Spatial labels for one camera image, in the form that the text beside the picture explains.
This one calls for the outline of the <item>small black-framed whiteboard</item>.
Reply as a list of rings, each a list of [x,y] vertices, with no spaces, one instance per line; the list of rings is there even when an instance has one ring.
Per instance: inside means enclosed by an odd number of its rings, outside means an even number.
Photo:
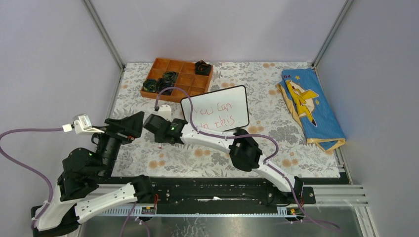
[[[198,128],[228,131],[250,123],[244,85],[183,98],[180,104],[185,120]]]

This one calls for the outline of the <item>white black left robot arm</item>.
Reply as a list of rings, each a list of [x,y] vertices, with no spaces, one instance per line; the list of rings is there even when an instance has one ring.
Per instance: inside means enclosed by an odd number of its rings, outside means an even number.
[[[150,177],[139,175],[117,190],[86,200],[85,197],[109,180],[121,145],[132,143],[142,133],[144,112],[123,119],[106,119],[96,127],[87,114],[74,117],[65,132],[91,135],[95,151],[76,148],[62,161],[63,172],[53,193],[42,206],[31,209],[33,236],[59,237],[75,231],[90,218],[122,204],[147,203],[154,196]]]

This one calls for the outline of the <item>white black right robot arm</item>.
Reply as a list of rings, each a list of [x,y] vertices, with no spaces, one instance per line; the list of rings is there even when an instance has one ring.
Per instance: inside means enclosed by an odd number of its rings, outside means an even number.
[[[269,136],[249,134],[241,128],[233,132],[215,131],[197,127],[183,119],[169,121],[157,114],[149,115],[143,127],[154,134],[156,143],[200,145],[228,153],[236,169],[255,172],[267,179],[283,193],[287,202],[301,202],[304,183],[299,177],[286,173],[271,161],[278,153],[279,145]],[[271,141],[275,146],[274,153],[265,155],[255,138]]]

